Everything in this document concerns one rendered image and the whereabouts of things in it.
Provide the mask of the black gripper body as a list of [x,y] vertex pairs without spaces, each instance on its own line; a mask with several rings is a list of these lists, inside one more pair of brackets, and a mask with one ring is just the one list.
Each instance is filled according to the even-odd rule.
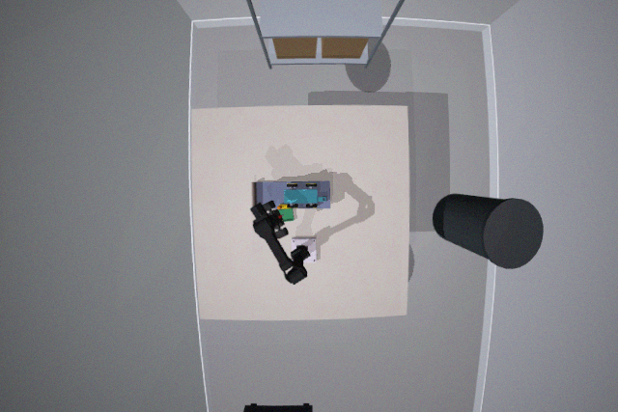
[[283,226],[283,224],[280,221],[280,219],[279,219],[277,213],[275,212],[275,210],[272,210],[273,208],[275,208],[274,201],[269,201],[269,202],[263,204],[262,206],[265,209],[265,211],[269,211],[269,213],[268,213],[269,217],[271,217],[275,221],[274,228],[275,228],[275,230],[278,231],[278,232],[275,232],[275,236],[277,238],[280,238],[280,237],[283,237],[283,236],[287,236],[289,234],[287,229],[286,228],[284,228],[282,230],[280,229]]

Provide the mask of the green tray floor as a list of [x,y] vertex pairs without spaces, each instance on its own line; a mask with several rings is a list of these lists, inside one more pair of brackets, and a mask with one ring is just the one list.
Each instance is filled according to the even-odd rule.
[[282,216],[283,221],[293,220],[293,214],[292,214],[292,210],[291,209],[279,210],[279,213],[281,215],[284,214],[284,216]]

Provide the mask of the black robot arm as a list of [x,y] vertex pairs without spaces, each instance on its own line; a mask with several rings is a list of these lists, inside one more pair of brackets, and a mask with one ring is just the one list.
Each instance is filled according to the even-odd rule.
[[[303,261],[311,256],[308,252],[308,246],[296,245],[296,248],[291,252],[292,261],[286,255],[284,249],[274,234],[275,221],[269,217],[262,204],[258,203],[250,210],[256,217],[256,220],[253,221],[255,233],[266,240],[273,255],[279,261],[280,268],[284,272],[285,278],[290,283],[293,283],[293,285],[300,280],[305,279],[307,277],[307,270],[303,266]],[[292,268],[288,271],[288,273],[286,273],[286,270],[290,267]]]

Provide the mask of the dark grey ramp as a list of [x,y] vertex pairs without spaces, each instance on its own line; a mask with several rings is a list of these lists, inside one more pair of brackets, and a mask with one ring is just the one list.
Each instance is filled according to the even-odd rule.
[[316,183],[317,186],[313,189],[318,189],[318,197],[326,197],[326,202],[318,202],[318,207],[306,207],[308,204],[298,204],[298,207],[292,208],[330,208],[330,181],[266,181],[266,182],[251,182],[253,206],[261,203],[262,205],[274,201],[275,208],[284,204],[284,190],[290,190],[287,187],[288,183],[296,183],[296,189],[310,189],[306,187],[307,183]]

